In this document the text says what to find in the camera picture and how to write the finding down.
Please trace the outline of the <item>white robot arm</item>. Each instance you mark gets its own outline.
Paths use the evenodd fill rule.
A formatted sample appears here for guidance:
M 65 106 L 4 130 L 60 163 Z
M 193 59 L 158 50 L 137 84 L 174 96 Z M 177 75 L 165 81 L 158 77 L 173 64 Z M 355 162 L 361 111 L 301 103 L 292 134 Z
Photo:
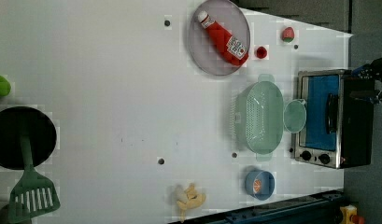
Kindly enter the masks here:
M 380 81 L 382 83 L 382 58 L 375 59 L 351 72 L 352 77 L 362 80 Z M 353 91 L 350 97 L 355 100 L 369 102 L 373 105 L 382 104 L 382 91 Z

